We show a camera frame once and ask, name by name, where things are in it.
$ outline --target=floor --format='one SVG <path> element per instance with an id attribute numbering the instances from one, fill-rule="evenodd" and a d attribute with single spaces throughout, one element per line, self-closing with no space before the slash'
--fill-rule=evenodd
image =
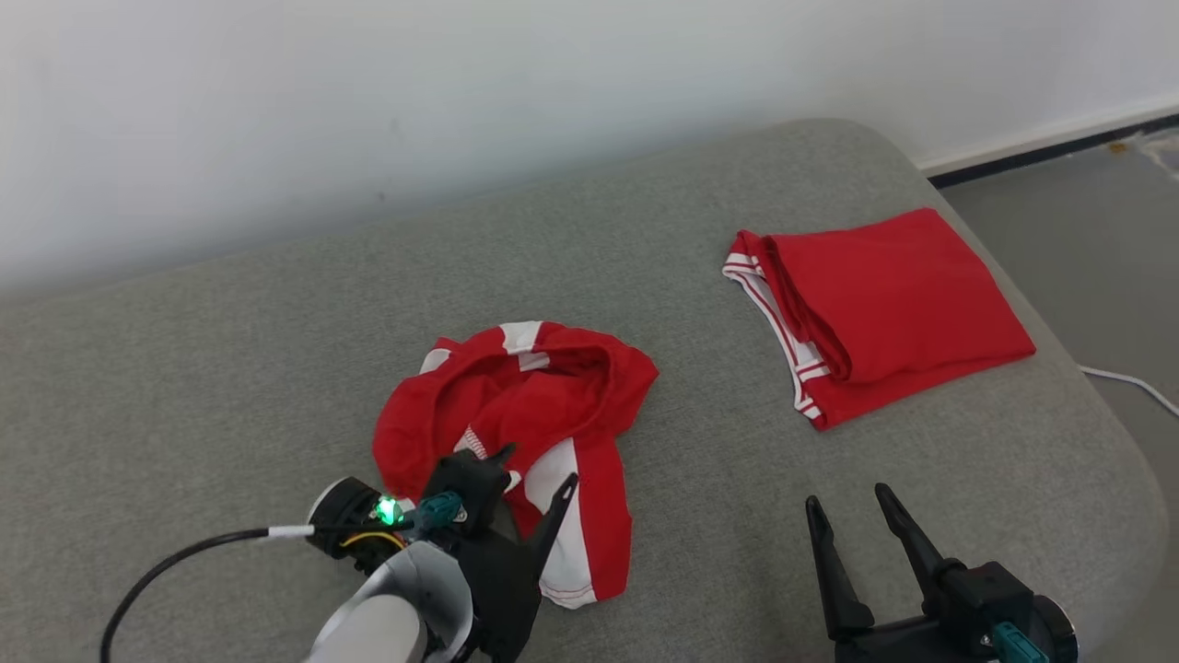
<path id="1" fill-rule="evenodd" d="M 1159 137 L 1151 138 L 942 193 L 1078 362 L 1141 378 L 1179 403 L 1179 173 L 1166 169 Z M 1171 513 L 1171 546 L 1153 593 L 1131 623 L 1084 659 L 1174 661 L 1179 419 L 1134 386 L 1091 380 L 1154 468 Z"/>

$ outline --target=green led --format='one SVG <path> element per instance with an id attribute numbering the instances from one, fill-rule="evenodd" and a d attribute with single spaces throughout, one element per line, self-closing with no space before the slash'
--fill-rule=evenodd
<path id="1" fill-rule="evenodd" d="M 401 507 L 397 506 L 396 499 L 382 495 L 376 503 L 376 517 L 386 525 L 396 525 L 401 523 L 404 514 L 401 512 Z"/>

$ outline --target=teal connector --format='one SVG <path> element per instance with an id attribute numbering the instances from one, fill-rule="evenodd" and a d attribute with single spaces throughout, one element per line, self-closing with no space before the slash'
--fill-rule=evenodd
<path id="1" fill-rule="evenodd" d="M 995 626 L 992 646 L 1002 663 L 1048 663 L 1048 657 L 1010 622 Z"/>
<path id="2" fill-rule="evenodd" d="M 454 523 L 462 511 L 462 498 L 459 493 L 447 491 L 430 495 L 417 505 L 415 520 L 422 530 L 435 530 Z"/>

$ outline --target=red cloth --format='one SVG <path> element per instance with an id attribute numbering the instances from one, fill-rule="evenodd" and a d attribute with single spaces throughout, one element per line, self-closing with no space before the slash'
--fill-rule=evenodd
<path id="1" fill-rule="evenodd" d="M 439 339 L 421 374 L 393 392 L 377 420 L 373 455 L 388 490 L 421 498 L 437 460 L 507 444 L 506 468 L 522 486 L 506 494 L 527 537 L 569 472 L 569 513 L 541 576 L 541 592 L 566 608 L 623 592 L 631 517 L 615 435 L 633 424 L 658 376 L 618 339 L 553 322 L 515 322 L 459 343 Z"/>
<path id="2" fill-rule="evenodd" d="M 743 230 L 723 271 L 777 327 L 795 405 L 819 429 L 1035 353 L 987 267 L 928 208 L 852 230 Z"/>

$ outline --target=wall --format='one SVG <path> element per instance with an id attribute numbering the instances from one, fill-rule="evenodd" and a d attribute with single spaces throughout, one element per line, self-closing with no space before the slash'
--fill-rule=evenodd
<path id="1" fill-rule="evenodd" d="M 1179 110 L 1175 25 L 1173 0 L 0 0 L 0 291 L 809 116 L 944 170 Z"/>

